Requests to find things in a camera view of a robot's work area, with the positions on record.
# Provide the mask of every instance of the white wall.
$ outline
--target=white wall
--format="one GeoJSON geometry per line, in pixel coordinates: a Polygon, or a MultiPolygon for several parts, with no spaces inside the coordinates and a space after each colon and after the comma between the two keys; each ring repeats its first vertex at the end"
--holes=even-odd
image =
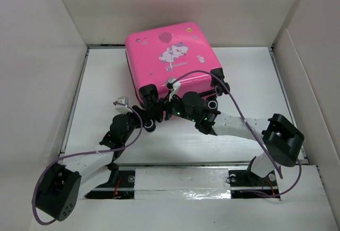
{"type": "Polygon", "coordinates": [[[28,230],[86,46],[61,0],[0,0],[0,230],[28,230]]]}
{"type": "Polygon", "coordinates": [[[87,44],[195,21],[213,46],[270,46],[294,0],[63,0],[87,44]]]}
{"type": "Polygon", "coordinates": [[[340,223],[340,4],[300,0],[275,56],[309,160],[340,223]]]}

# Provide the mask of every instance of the white floor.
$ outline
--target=white floor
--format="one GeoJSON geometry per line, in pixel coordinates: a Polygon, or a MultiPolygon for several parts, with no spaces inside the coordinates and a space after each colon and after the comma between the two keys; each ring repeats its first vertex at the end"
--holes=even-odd
{"type": "MultiPolygon", "coordinates": [[[[267,48],[214,48],[246,117],[266,118],[290,114],[267,48]]],[[[66,154],[95,148],[118,114],[112,102],[128,96],[138,104],[125,49],[91,49],[87,60],[66,154]]],[[[238,113],[228,96],[218,98],[221,112],[238,113]]],[[[261,154],[256,142],[233,136],[199,133],[194,123],[173,117],[157,124],[153,133],[143,132],[125,150],[118,164],[216,164],[250,161],[261,154]]]]}

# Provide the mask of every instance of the purple cable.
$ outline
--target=purple cable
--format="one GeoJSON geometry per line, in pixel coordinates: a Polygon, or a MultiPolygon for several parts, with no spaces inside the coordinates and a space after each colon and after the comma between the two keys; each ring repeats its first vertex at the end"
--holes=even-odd
{"type": "Polygon", "coordinates": [[[175,82],[183,79],[184,77],[192,74],[192,73],[206,73],[209,74],[211,77],[213,77],[216,81],[219,82],[219,84],[225,89],[225,91],[228,93],[228,95],[230,96],[230,98],[232,99],[237,111],[240,114],[240,117],[242,118],[242,120],[244,121],[245,125],[247,126],[247,128],[249,129],[250,133],[253,135],[253,137],[255,138],[255,140],[257,141],[257,143],[260,145],[260,147],[262,148],[262,150],[265,152],[265,154],[268,156],[268,158],[270,159],[271,163],[273,164],[273,166],[275,167],[276,171],[278,172],[280,179],[283,179],[282,176],[282,172],[281,169],[278,168],[276,162],[274,161],[274,159],[272,158],[272,156],[269,154],[268,150],[266,149],[266,147],[263,145],[263,143],[261,142],[260,138],[256,135],[255,131],[253,130],[253,128],[248,124],[248,122],[245,120],[245,117],[243,115],[243,113],[241,112],[241,109],[239,107],[239,105],[237,104],[235,98],[233,97],[232,94],[230,94],[230,91],[228,90],[227,86],[224,84],[224,82],[222,80],[220,80],[217,76],[213,75],[212,73],[209,73],[207,71],[204,70],[194,70],[191,71],[189,73],[186,73],[185,75],[182,75],[181,77],[179,77],[178,79],[176,79],[175,81],[173,81],[171,84],[174,84],[175,82]]]}
{"type": "MultiPolygon", "coordinates": [[[[124,104],[121,104],[119,102],[114,102],[113,103],[114,105],[122,105],[122,106],[126,106],[124,104]]],[[[43,226],[47,226],[47,225],[50,225],[52,223],[54,223],[56,221],[56,219],[53,219],[49,222],[43,222],[39,216],[38,216],[38,213],[37,213],[37,208],[36,208],[36,199],[37,199],[37,193],[38,193],[38,187],[41,183],[41,181],[43,180],[45,174],[47,173],[47,171],[51,168],[52,165],[54,165],[55,163],[58,163],[60,160],[63,160],[63,159],[66,159],[66,158],[72,158],[72,157],[77,157],[77,156],[82,156],[82,155],[93,155],[93,154],[97,154],[97,153],[109,153],[109,152],[115,152],[115,151],[120,151],[120,150],[124,150],[126,149],[127,147],[133,145],[136,140],[139,138],[140,134],[142,133],[142,128],[143,128],[143,120],[141,118],[141,116],[134,110],[132,109],[130,106],[126,106],[129,110],[131,110],[133,113],[136,114],[136,116],[138,117],[139,121],[140,121],[140,130],[138,132],[138,135],[136,136],[135,139],[133,139],[132,142],[130,142],[129,144],[123,146],[123,147],[120,147],[120,148],[117,148],[117,149],[112,149],[112,150],[99,150],[99,151],[87,151],[87,152],[79,152],[79,153],[75,153],[75,154],[71,154],[71,155],[67,155],[67,156],[63,156],[63,157],[60,157],[60,158],[57,158],[55,159],[54,161],[52,161],[46,168],[45,170],[41,173],[40,177],[38,178],[38,181],[37,181],[37,184],[34,188],[34,192],[33,192],[33,197],[32,197],[32,210],[33,210],[33,215],[34,215],[34,218],[36,219],[37,223],[43,225],[43,226]]]]}
{"type": "Polygon", "coordinates": [[[301,166],[299,159],[297,159],[297,163],[299,164],[299,174],[297,175],[297,178],[296,178],[296,181],[294,182],[294,184],[289,189],[287,189],[286,191],[284,191],[282,193],[275,194],[275,195],[268,195],[268,194],[266,194],[262,191],[258,191],[258,190],[241,190],[240,192],[252,192],[252,193],[257,194],[258,196],[260,196],[262,198],[275,198],[277,196],[284,195],[284,194],[288,193],[290,190],[292,190],[297,185],[297,183],[299,182],[299,180],[301,178],[302,166],[301,166]]]}

